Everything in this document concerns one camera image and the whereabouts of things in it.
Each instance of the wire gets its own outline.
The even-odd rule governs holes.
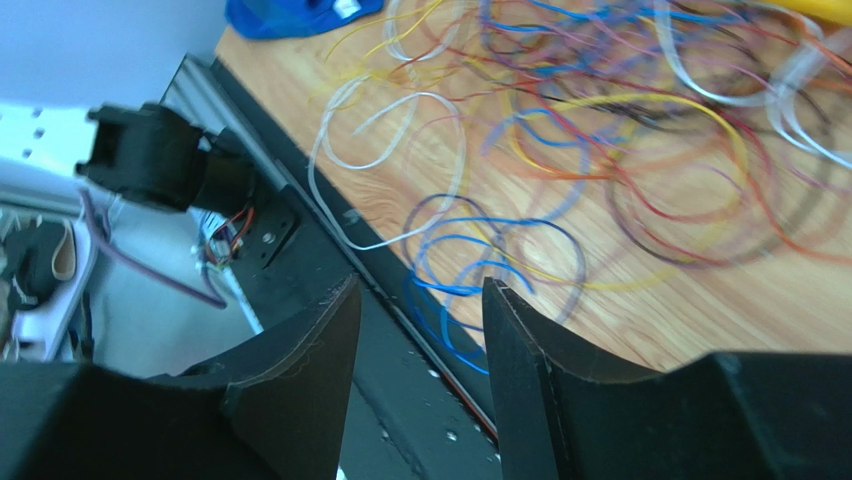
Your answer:
[[[222,267],[227,265],[231,261],[234,260],[234,257],[239,249],[240,240],[246,234],[246,232],[251,228],[252,222],[254,221],[255,209],[254,207],[245,207],[240,210],[236,215],[226,220],[222,225],[216,228],[213,233],[210,235],[210,238],[204,242],[202,249],[207,256],[207,259],[216,267]],[[228,245],[228,254],[225,255],[224,258],[218,258],[215,252],[213,251],[213,247],[211,243],[217,240],[217,237],[228,232],[228,227],[232,225],[234,222],[241,220],[243,217],[246,218],[246,221],[243,223],[243,226],[234,235],[231,239],[225,239]]]
[[[89,230],[89,235],[91,235],[92,241],[94,242],[95,246],[97,246],[98,249],[106,256],[129,266],[130,268],[145,275],[146,277],[149,277],[157,282],[171,287],[172,289],[177,290],[180,293],[195,298],[196,300],[206,303],[211,307],[217,308],[219,310],[224,310],[225,307],[227,307],[225,299],[222,298],[221,295],[219,295],[219,292],[217,292],[214,288],[209,288],[212,287],[209,282],[209,293],[201,292],[193,287],[190,287],[189,285],[186,285],[181,281],[175,280],[163,273],[154,270],[148,265],[145,265],[139,260],[128,256],[126,253],[116,248],[110,243],[110,240],[105,237],[103,228],[99,227],[95,223],[95,207],[92,203],[92,197],[87,189],[80,190],[80,199],[82,200],[83,216],[86,222],[86,228]]]
[[[798,169],[786,157],[786,162],[779,164],[761,138],[767,133],[777,134],[805,152],[831,158],[840,165],[852,161],[849,152],[831,149],[835,116],[823,111],[804,91],[806,86],[813,86],[852,93],[852,87],[847,84],[852,67],[840,56],[852,48],[852,33],[840,31],[826,39],[819,25],[794,12],[740,0],[702,0],[700,5],[712,6],[720,12],[713,14],[666,0],[600,0],[582,11],[538,0],[480,0],[476,8],[456,2],[451,6],[449,23],[443,23],[445,28],[436,34],[430,30],[427,18],[441,5],[442,0],[435,0],[399,14],[401,2],[391,0],[383,20],[363,25],[383,22],[383,41],[369,48],[360,64],[382,49],[398,64],[390,70],[361,72],[332,95],[309,157],[308,182],[332,230],[350,248],[366,251],[400,242],[402,256],[411,268],[405,280],[410,310],[424,330],[461,362],[487,373],[482,363],[484,351],[481,348],[460,351],[451,335],[452,329],[481,331],[481,327],[460,322],[450,312],[458,298],[481,294],[481,280],[488,272],[516,280],[530,295],[539,291],[536,282],[569,287],[571,294],[566,296],[560,317],[567,319],[586,291],[646,289],[684,270],[742,266],[767,258],[782,246],[811,258],[852,264],[850,258],[812,250],[814,243],[825,241],[826,235],[839,227],[832,225],[818,236],[809,235],[807,242],[791,238],[812,216],[826,191],[846,195],[852,189],[830,183],[833,164],[819,158],[814,159],[814,172],[808,174],[805,171],[810,170]],[[522,11],[532,14],[534,20],[523,18],[517,24],[509,24],[510,13],[503,14],[507,5],[513,6],[511,15]],[[417,15],[411,22],[413,25],[399,33],[397,20],[413,15]],[[770,20],[778,24],[778,18],[787,21],[784,26],[789,34],[778,34],[758,23]],[[343,39],[361,28],[350,31]],[[427,42],[419,44],[421,53],[412,56],[402,48],[401,41],[417,29],[425,34]],[[781,42],[789,53],[785,52],[780,62],[770,64],[764,62],[763,52],[772,42]],[[733,52],[736,59],[723,60],[722,49]],[[693,78],[685,63],[722,67],[728,73],[704,73]],[[843,81],[817,78],[829,68],[839,71]],[[451,81],[462,75],[473,81]],[[381,108],[352,134],[365,135],[397,108],[406,112],[394,126],[397,130],[389,136],[381,155],[366,164],[353,165],[339,158],[332,149],[330,124],[336,113],[366,96],[362,92],[367,82],[376,80],[407,89],[409,93]],[[456,93],[458,84],[466,89]],[[441,103],[448,114],[436,117],[431,115],[434,113],[431,109],[421,108],[420,100],[429,99]],[[799,100],[813,110],[819,122],[816,134],[811,133],[814,132],[811,126],[801,124]],[[496,121],[477,116],[480,110],[487,111],[481,107],[489,104],[499,106],[501,117]],[[744,119],[750,112],[763,110],[768,127],[759,120]],[[605,121],[586,121],[587,113],[592,111]],[[318,158],[322,154],[337,168],[353,171],[378,167],[393,158],[417,114],[424,115],[421,112],[431,116],[423,118],[422,126],[409,136],[401,171],[411,170],[408,164],[412,144],[421,138],[424,129],[438,121],[452,120],[459,142],[452,180],[445,192],[427,195],[419,201],[399,235],[375,245],[356,245],[319,194],[315,178]],[[687,118],[702,117],[710,119],[713,127],[684,122]],[[470,134],[474,123],[490,126],[484,138],[477,132]],[[655,141],[653,135],[677,136],[692,145],[682,152],[669,151],[671,143],[666,141],[648,147],[649,139]],[[478,152],[487,160],[484,168],[522,179],[572,184],[559,202],[550,205],[539,218],[519,214],[515,219],[505,212],[500,216],[489,215],[469,197],[471,188],[489,195],[495,187],[487,172],[481,179],[472,178],[474,168],[479,165],[472,165],[467,158],[468,138],[481,139]],[[490,158],[496,148],[508,153],[510,159]],[[562,160],[572,157],[572,167],[562,166],[551,154],[544,153],[554,149],[559,150]],[[697,162],[704,156],[712,158],[715,152],[730,158],[733,173]],[[639,157],[641,163],[634,161]],[[718,176],[732,186],[730,198],[720,207],[690,214],[679,214],[655,200],[674,186],[685,169]],[[781,170],[809,185],[795,199],[794,208],[783,216],[779,214],[785,204]],[[667,175],[668,185],[640,188],[640,178],[652,173]],[[616,227],[624,234],[623,243],[633,243],[661,261],[664,264],[661,269],[623,283],[590,280],[579,242],[556,222],[570,218],[571,210],[586,196],[589,183],[595,181],[604,182],[604,207],[609,208]],[[528,212],[538,212],[537,201],[530,204]],[[437,208],[431,207],[432,204],[437,204]],[[450,218],[450,212],[457,209],[460,216],[457,213]],[[836,211],[842,214],[844,209]],[[415,219],[427,212],[429,217],[415,228]],[[699,226],[701,230],[691,241],[675,242],[659,233],[663,231],[658,224],[661,221]],[[574,248],[571,258],[576,256],[578,264],[573,276],[545,272],[544,268],[521,258],[520,253],[512,254],[519,250],[513,232],[528,231],[533,226],[559,229],[569,239]],[[459,233],[459,228],[468,228],[473,233]],[[410,242],[415,239],[419,243],[413,249]],[[434,248],[450,250],[453,248],[450,245],[457,242],[466,244],[478,255],[455,262],[451,269],[446,263],[443,270],[433,268],[430,252]],[[563,256],[566,251],[570,250],[560,249],[550,255]],[[448,274],[450,279],[443,278]],[[423,308],[430,309],[434,317],[427,319]]]

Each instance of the blue cloth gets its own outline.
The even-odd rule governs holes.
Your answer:
[[[384,0],[228,0],[225,16],[246,38],[309,37],[382,7]]]

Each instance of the yellow object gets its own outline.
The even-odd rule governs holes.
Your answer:
[[[852,26],[852,1],[850,0],[768,0],[791,10],[812,15],[823,20]]]

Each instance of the white wire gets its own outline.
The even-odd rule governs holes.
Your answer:
[[[781,105],[795,103],[798,91],[827,63],[828,59],[820,54],[819,49],[808,44],[806,49],[798,52],[797,55],[788,60],[788,67],[783,72],[779,69],[779,73],[773,74],[770,79],[770,84],[774,86],[776,93],[775,101],[766,104],[766,116],[769,119],[770,125],[772,125],[772,128],[782,138],[793,144],[796,148],[811,154],[817,154],[818,152],[810,145],[803,143],[787,132],[787,127],[785,126],[787,119],[781,111]]]
[[[852,28],[839,30],[822,43],[832,52],[840,53],[852,47]],[[825,68],[829,62],[828,57],[826,57],[819,49],[811,47],[811,51],[812,54],[810,57],[806,59],[806,61],[800,62],[797,65],[798,68],[791,72],[791,78],[788,79],[789,84],[796,88],[801,88],[801,86],[805,85],[808,81],[815,77],[820,70]],[[852,169],[852,152],[829,150],[814,140],[813,137],[805,131],[799,121],[798,115],[796,114],[796,101],[794,95],[790,94],[781,98],[779,101],[779,109],[781,110],[781,115],[783,115],[784,120],[790,125],[790,128],[793,129],[793,132],[807,142],[810,147],[809,150],[812,150],[814,153],[824,155],[846,168]]]
[[[397,12],[399,11],[399,5],[402,3],[402,0],[391,0],[391,2],[387,6],[387,21],[384,23],[383,36],[385,42],[385,49],[388,51],[390,56],[400,60],[402,62],[410,62],[414,60],[414,57],[409,57],[408,54],[402,49],[402,44],[399,41],[399,33],[396,29],[396,20],[394,17],[397,16]],[[464,16],[464,2],[462,0],[455,0],[456,3],[456,16],[453,18],[453,22],[458,22],[461,20],[462,16]],[[423,55],[418,61],[429,60],[437,57],[442,54],[447,48],[449,48],[450,44],[452,44],[453,40],[455,40],[456,35],[458,34],[460,25],[456,23],[450,30],[447,32],[447,37],[444,41],[438,45],[437,48],[432,50],[431,52]]]
[[[388,5],[387,14],[386,14],[388,19],[384,23],[383,34],[384,34],[385,41],[387,42],[386,50],[388,51],[388,53],[393,58],[395,58],[397,60],[400,60],[402,62],[409,62],[409,61],[413,60],[413,58],[409,57],[405,53],[405,51],[402,49],[402,45],[400,44],[399,38],[398,38],[399,34],[397,33],[396,22],[393,19],[393,17],[396,17],[396,15],[397,15],[397,11],[399,9],[400,3],[401,3],[401,0],[392,0],[391,3]],[[460,19],[462,17],[462,15],[464,15],[464,9],[462,8],[463,3],[461,1],[457,0],[457,5],[458,5],[458,8],[457,8],[456,20]],[[449,47],[449,45],[453,41],[453,39],[455,38],[455,35],[458,32],[458,29],[459,29],[458,25],[455,25],[454,27],[452,27],[450,29],[450,32],[447,35],[447,38],[441,43],[441,45],[438,46],[432,52],[429,52],[428,54],[424,55],[418,61],[423,61],[423,60],[428,60],[428,59],[434,58],[435,56],[444,52]],[[412,68],[411,65],[407,66],[406,71],[408,72],[409,76],[411,77],[411,80],[414,83],[414,85],[419,85],[420,82],[419,82],[419,79],[417,77],[417,73],[415,72],[415,70]],[[373,249],[376,249],[376,248],[385,247],[385,246],[388,246],[392,243],[398,242],[400,240],[404,240],[408,237],[411,237],[411,236],[414,236],[414,235],[419,235],[420,233],[423,233],[426,230],[428,230],[429,228],[431,228],[436,222],[438,222],[441,218],[443,218],[444,214],[446,213],[447,210],[449,210],[450,206],[452,205],[453,201],[455,200],[455,195],[458,193],[459,189],[461,188],[462,181],[464,180],[465,162],[467,161],[467,138],[465,136],[464,128],[463,128],[461,120],[459,118],[460,112],[459,112],[458,108],[456,108],[456,106],[450,100],[448,100],[446,97],[444,97],[442,95],[438,95],[436,93],[424,92],[424,91],[418,91],[418,92],[411,93],[410,95],[407,95],[407,96],[393,102],[392,104],[388,105],[387,107],[383,108],[382,110],[380,110],[379,112],[377,112],[376,114],[374,114],[373,116],[368,118],[366,121],[364,121],[364,123],[362,123],[360,126],[358,126],[352,132],[353,135],[359,135],[364,131],[364,129],[366,129],[368,126],[372,125],[378,119],[385,116],[388,112],[392,111],[393,109],[395,109],[397,107],[402,106],[404,103],[410,103],[411,106],[409,107],[408,114],[406,115],[406,117],[402,121],[402,123],[400,124],[396,134],[391,139],[390,143],[385,148],[384,152],[382,152],[382,154],[379,155],[378,158],[376,158],[375,160],[373,160],[370,163],[367,163],[366,165],[352,165],[350,163],[347,163],[346,161],[344,161],[340,157],[338,157],[337,154],[334,152],[334,149],[331,146],[331,140],[330,140],[330,137],[329,137],[329,134],[328,134],[329,127],[331,125],[331,121],[332,121],[336,111],[340,107],[342,107],[355,94],[355,92],[358,90],[358,88],[361,87],[370,78],[371,78],[371,76],[369,74],[361,75],[357,78],[354,78],[354,79],[346,82],[342,87],[340,87],[334,93],[334,95],[332,95],[331,99],[328,101],[328,104],[325,107],[325,110],[323,111],[321,124],[320,124],[320,130],[319,130],[319,133],[317,134],[317,138],[316,138],[316,141],[314,142],[314,146],[311,149],[311,155],[308,158],[308,187],[310,188],[311,195],[313,195],[314,200],[317,202],[317,205],[319,206],[320,210],[322,210],[323,214],[325,214],[326,218],[328,218],[329,222],[331,223],[332,228],[335,230],[335,232],[340,237],[340,239],[350,248],[352,248],[354,250],[359,250],[359,251],[367,251],[367,250],[373,250]],[[317,166],[316,166],[316,163],[317,163],[317,158],[319,156],[320,150],[322,150],[325,153],[325,155],[328,156],[328,158],[335,165],[342,167],[342,168],[345,168],[347,170],[355,170],[355,171],[367,170],[367,169],[379,166],[380,164],[382,164],[383,162],[388,160],[388,158],[390,158],[390,156],[393,154],[393,152],[399,146],[399,143],[402,141],[402,137],[405,135],[405,132],[409,129],[409,127],[411,127],[411,123],[414,121],[414,115],[416,113],[418,101],[419,101],[420,97],[429,97],[429,98],[438,100],[441,104],[444,105],[444,107],[447,108],[447,110],[450,111],[451,116],[455,117],[454,120],[453,120],[453,123],[454,123],[455,129],[456,129],[456,132],[458,133],[458,136],[459,136],[459,145],[458,145],[458,150],[457,150],[456,170],[455,170],[455,173],[453,174],[452,181],[450,182],[450,186],[447,190],[447,196],[446,196],[444,202],[442,203],[441,208],[438,210],[438,213],[433,215],[432,218],[430,218],[421,227],[414,229],[414,230],[412,230],[408,233],[398,235],[396,237],[393,237],[393,238],[388,239],[388,240],[384,240],[382,242],[379,242],[379,243],[376,243],[376,244],[373,244],[373,245],[367,245],[367,246],[357,245],[343,232],[343,228],[340,226],[340,223],[334,218],[334,214],[331,212],[331,209],[328,207],[328,204],[325,203],[325,200],[322,198],[322,195],[319,192],[319,188],[317,187],[317,181],[316,181],[316,168],[317,168]]]
[[[326,215],[329,222],[331,222],[332,228],[334,228],[334,230],[337,232],[337,234],[343,240],[343,242],[346,243],[346,245],[348,245],[350,248],[355,249],[355,250],[359,250],[359,251],[367,251],[367,250],[373,250],[375,248],[385,247],[385,246],[390,245],[394,242],[398,242],[398,241],[406,239],[408,237],[418,235],[418,234],[423,233],[424,231],[428,230],[430,227],[432,227],[432,225],[434,225],[436,222],[438,222],[438,220],[440,220],[444,216],[444,213],[446,213],[446,211],[450,208],[453,201],[455,200],[455,195],[458,193],[459,188],[461,188],[461,184],[462,184],[462,181],[464,179],[465,161],[467,159],[467,138],[465,136],[464,128],[462,127],[461,120],[459,119],[460,112],[459,112],[458,108],[456,108],[456,106],[451,101],[447,100],[445,97],[443,97],[441,95],[438,95],[438,94],[432,93],[432,92],[414,92],[414,93],[407,95],[407,96],[395,101],[394,103],[388,105],[387,107],[382,109],[380,112],[376,113],[375,115],[373,115],[372,117],[367,119],[367,121],[365,121],[361,126],[359,126],[356,129],[356,134],[360,133],[368,125],[372,124],[374,121],[381,118],[382,116],[384,116],[385,114],[387,114],[388,112],[393,110],[394,108],[397,108],[398,106],[400,106],[400,105],[402,105],[406,102],[412,102],[412,104],[416,106],[416,102],[420,97],[430,97],[430,98],[438,100],[440,103],[442,103],[444,105],[444,107],[446,107],[447,110],[450,111],[450,114],[452,116],[456,117],[456,118],[454,118],[453,123],[456,127],[456,132],[459,135],[459,146],[458,146],[458,153],[457,153],[457,160],[456,160],[456,170],[455,170],[455,173],[453,174],[453,179],[450,182],[450,187],[447,190],[447,197],[445,198],[444,202],[442,203],[441,208],[438,210],[438,213],[436,213],[434,216],[432,216],[432,218],[430,218],[421,227],[414,229],[414,230],[412,230],[408,233],[398,235],[398,236],[393,237],[391,239],[388,239],[388,240],[385,240],[385,241],[382,241],[382,242],[379,242],[379,243],[376,243],[376,244],[373,244],[373,245],[368,245],[368,246],[362,246],[362,245],[358,245],[358,244],[355,244],[354,242],[352,242],[352,240],[349,239],[349,237],[346,236],[346,234],[343,232],[343,228],[340,226],[340,223],[338,223],[337,220],[334,218],[334,214],[332,214],[331,209],[325,203],[325,201],[322,198],[322,195],[319,192],[319,189],[317,188],[317,184],[316,184],[316,162],[317,162],[317,157],[319,156],[319,153],[320,153],[320,149],[322,148],[322,150],[325,152],[325,154],[336,165],[339,165],[339,166],[346,168],[346,169],[349,169],[349,170],[363,170],[365,168],[375,167],[375,166],[381,164],[382,162],[384,162],[385,160],[387,160],[390,157],[390,154],[398,146],[403,134],[405,133],[405,129],[411,123],[411,116],[412,116],[410,114],[409,118],[406,119],[405,122],[403,122],[403,124],[406,126],[406,128],[401,128],[397,132],[396,136],[391,141],[391,143],[388,145],[388,147],[385,149],[384,153],[382,153],[382,155],[379,158],[370,162],[368,165],[351,165],[349,163],[344,162],[339,157],[337,157],[337,155],[335,155],[334,151],[331,149],[331,143],[329,141],[329,136],[328,136],[329,125],[331,124],[331,120],[334,117],[334,113],[336,112],[337,108],[340,107],[340,105],[342,105],[343,103],[345,103],[349,99],[349,97],[351,97],[352,94],[355,93],[355,90],[357,89],[357,87],[359,85],[363,84],[364,81],[366,80],[366,78],[367,78],[367,76],[365,75],[365,76],[356,78],[354,80],[351,80],[350,82],[345,84],[343,87],[341,87],[332,96],[332,99],[329,101],[328,105],[325,108],[325,111],[323,112],[322,124],[320,125],[320,132],[317,135],[317,139],[314,142],[314,147],[311,150],[311,156],[308,159],[308,186],[310,187],[311,194],[314,196],[314,200],[316,200],[317,205],[320,207],[320,209]]]
[[[798,15],[784,7],[780,7],[778,5],[770,5],[763,2],[723,0],[722,3],[745,3],[750,6],[767,10],[774,10],[788,15]],[[823,37],[823,32],[819,25],[817,25],[816,22],[810,20],[807,17],[800,16],[800,18],[802,18],[805,22],[805,28],[808,30],[808,32],[821,40]],[[692,77],[689,75],[689,72],[687,72],[686,67],[684,67],[683,62],[680,58],[680,54],[677,51],[677,46],[675,45],[673,33],[674,27],[672,25],[671,16],[671,4],[669,0],[654,0],[654,23],[657,30],[657,37],[660,41],[660,48],[663,51],[663,56],[669,63],[669,66],[671,67],[672,71],[675,73],[675,75],[677,75],[678,79],[686,86],[713,101],[725,105],[732,105],[736,107],[760,107],[766,105],[767,103],[771,103],[771,97],[775,96],[775,92],[773,92],[771,89],[769,91],[764,90],[751,95],[731,97],[710,92],[704,89],[701,85],[699,85],[695,82],[695,80],[692,79]],[[796,56],[796,54],[804,48],[807,48],[807,46],[803,43],[801,46],[799,46],[797,51],[794,52],[793,55],[791,55],[791,58]],[[789,65],[789,62],[785,62],[785,64],[781,68],[789,68],[787,65]]]

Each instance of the white wall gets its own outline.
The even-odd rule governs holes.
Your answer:
[[[225,0],[0,0],[0,102],[159,100],[187,52],[213,58]]]

